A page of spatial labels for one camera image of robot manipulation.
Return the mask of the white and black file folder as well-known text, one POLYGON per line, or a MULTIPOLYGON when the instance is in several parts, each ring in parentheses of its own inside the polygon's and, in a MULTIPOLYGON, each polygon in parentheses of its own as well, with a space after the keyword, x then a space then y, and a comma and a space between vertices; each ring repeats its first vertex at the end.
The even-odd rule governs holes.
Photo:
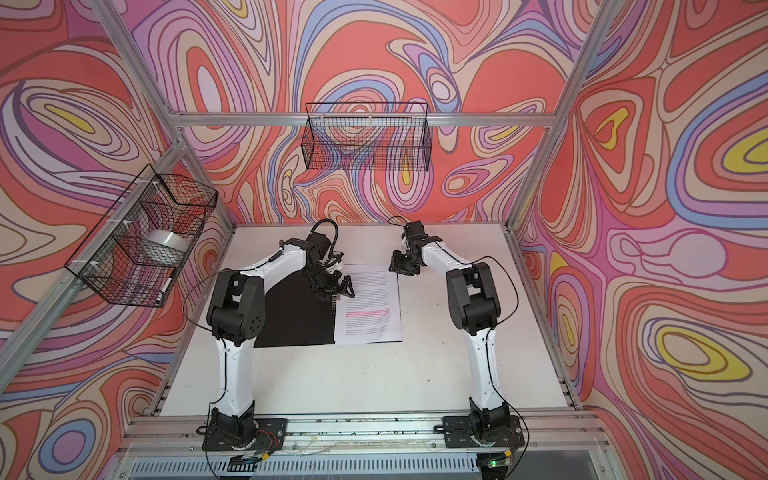
POLYGON ((294 273, 266 296, 267 321, 255 340, 257 348, 336 345, 331 302, 309 291, 309 281, 294 273))

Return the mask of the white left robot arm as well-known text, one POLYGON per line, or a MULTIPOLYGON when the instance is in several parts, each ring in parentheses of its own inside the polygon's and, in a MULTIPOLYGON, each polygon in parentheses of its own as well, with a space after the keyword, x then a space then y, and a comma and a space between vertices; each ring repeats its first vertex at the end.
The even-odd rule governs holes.
POLYGON ((355 296, 351 277, 341 272, 337 239, 311 229, 304 239, 279 242, 270 256, 240 269, 223 269, 210 296, 206 323, 217 342, 219 392, 210 403, 206 438, 235 449, 258 435, 251 392, 252 354, 266 321, 266 295, 294 273, 324 301, 355 296))

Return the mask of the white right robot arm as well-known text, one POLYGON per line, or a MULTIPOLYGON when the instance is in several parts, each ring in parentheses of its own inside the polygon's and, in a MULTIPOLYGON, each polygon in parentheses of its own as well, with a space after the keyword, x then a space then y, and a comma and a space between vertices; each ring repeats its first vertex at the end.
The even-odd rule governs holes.
POLYGON ((483 261, 471 262, 451 251, 420 221, 404 223, 401 242, 402 248, 391 255, 391 272, 417 276, 430 268, 444 277, 449 316, 463 334, 472 376, 467 432, 476 443, 490 446, 511 425, 510 405, 494 381, 495 335, 502 308, 492 270, 483 261))

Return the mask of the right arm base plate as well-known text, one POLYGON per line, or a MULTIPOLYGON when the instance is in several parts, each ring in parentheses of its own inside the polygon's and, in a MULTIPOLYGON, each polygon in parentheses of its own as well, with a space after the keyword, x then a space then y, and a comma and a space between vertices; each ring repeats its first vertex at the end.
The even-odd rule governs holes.
POLYGON ((517 416, 483 424, 469 415, 444 416, 433 432, 443 436, 448 448, 506 448, 517 450, 526 444, 517 416))

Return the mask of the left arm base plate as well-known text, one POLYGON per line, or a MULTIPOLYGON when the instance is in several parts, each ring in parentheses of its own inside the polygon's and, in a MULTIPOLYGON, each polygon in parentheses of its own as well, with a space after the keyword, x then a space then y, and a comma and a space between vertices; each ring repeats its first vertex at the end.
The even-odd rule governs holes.
POLYGON ((205 452, 274 452, 283 448, 288 426, 286 418, 235 420, 220 416, 206 425, 202 450, 205 452))

